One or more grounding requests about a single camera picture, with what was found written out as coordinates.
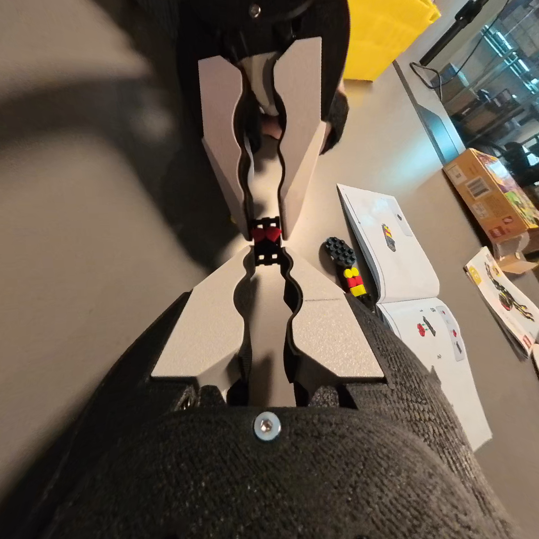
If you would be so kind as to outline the small white yellow leaflet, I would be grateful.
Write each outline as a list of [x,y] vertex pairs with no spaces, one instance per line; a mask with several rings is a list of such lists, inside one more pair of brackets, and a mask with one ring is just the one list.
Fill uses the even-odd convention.
[[538,344],[538,307],[503,273],[488,247],[464,269],[517,354],[530,358]]

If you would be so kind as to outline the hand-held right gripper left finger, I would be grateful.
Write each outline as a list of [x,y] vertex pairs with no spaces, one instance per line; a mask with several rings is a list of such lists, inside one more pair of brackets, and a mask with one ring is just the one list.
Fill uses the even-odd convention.
[[253,246],[247,246],[194,287],[153,368],[153,378],[191,380],[199,387],[246,383],[252,349],[235,299],[254,269]]

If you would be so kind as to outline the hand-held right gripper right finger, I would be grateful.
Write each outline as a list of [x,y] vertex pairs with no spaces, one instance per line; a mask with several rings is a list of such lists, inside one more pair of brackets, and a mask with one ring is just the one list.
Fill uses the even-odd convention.
[[383,371],[346,294],[290,247],[282,248],[284,350],[289,381],[381,381]]

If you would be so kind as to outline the person's left hand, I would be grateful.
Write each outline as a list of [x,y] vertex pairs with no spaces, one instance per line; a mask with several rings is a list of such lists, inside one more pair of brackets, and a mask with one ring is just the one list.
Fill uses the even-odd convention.
[[[339,143],[346,125],[348,113],[349,104],[346,96],[346,88],[344,79],[341,79],[330,106],[325,136],[319,155],[327,153]],[[269,136],[275,140],[279,140],[282,135],[279,118],[261,113],[260,133],[263,136]]]

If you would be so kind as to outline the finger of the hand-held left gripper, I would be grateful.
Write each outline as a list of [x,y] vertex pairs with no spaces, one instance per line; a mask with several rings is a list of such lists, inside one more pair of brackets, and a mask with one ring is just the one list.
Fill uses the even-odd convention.
[[321,119],[322,38],[300,39],[276,61],[273,83],[284,107],[285,127],[278,147],[282,236],[296,225],[318,161],[326,124]]
[[222,56],[198,62],[203,146],[240,233],[251,240],[253,155],[245,131],[248,91],[240,69]]

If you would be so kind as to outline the yellow plastic bin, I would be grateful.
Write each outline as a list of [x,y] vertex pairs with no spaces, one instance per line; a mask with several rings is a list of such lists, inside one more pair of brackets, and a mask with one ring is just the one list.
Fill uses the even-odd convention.
[[348,1],[348,8],[344,80],[375,81],[441,16],[432,1]]

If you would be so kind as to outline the black lego plate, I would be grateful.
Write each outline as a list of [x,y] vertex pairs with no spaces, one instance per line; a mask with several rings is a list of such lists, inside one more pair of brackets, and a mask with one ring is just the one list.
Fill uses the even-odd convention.
[[[268,228],[269,226],[276,226],[281,229],[280,218],[265,217],[258,220],[253,220],[251,224],[251,230],[254,227]],[[254,243],[254,257],[256,266],[265,265],[270,266],[274,264],[280,264],[281,259],[281,237],[276,243],[272,243],[268,239],[255,244]]]

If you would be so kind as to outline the black stand pole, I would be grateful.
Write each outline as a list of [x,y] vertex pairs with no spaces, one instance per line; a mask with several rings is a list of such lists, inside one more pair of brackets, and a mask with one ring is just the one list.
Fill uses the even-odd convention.
[[[410,62],[409,67],[413,73],[420,78],[422,84],[429,90],[433,90],[438,93],[439,98],[442,95],[442,78],[440,73],[429,68],[428,64],[470,23],[482,11],[483,7],[488,1],[466,1],[465,4],[457,11],[454,17],[452,25],[444,32],[444,34],[423,54],[418,62]],[[424,71],[432,71],[436,74],[437,84],[431,85],[426,79],[422,77]]]

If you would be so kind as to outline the orange cardboard box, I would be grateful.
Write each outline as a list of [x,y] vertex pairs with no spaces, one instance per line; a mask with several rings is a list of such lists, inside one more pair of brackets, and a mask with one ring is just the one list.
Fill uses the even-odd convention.
[[538,230],[538,210],[496,157],[467,149],[443,171],[491,242]]

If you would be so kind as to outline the white instruction booklet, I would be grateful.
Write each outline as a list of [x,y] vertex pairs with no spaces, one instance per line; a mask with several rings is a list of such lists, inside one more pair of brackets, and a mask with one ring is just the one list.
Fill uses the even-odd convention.
[[475,452],[492,439],[457,320],[438,298],[435,270],[396,199],[339,184],[339,195],[376,283],[384,324],[434,371]]

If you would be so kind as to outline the black yellow red lego model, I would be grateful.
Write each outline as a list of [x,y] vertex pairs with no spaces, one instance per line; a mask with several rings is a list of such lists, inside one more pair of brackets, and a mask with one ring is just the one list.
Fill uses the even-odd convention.
[[336,275],[343,290],[374,313],[374,301],[360,273],[354,250],[337,237],[327,238],[324,248],[336,268]]

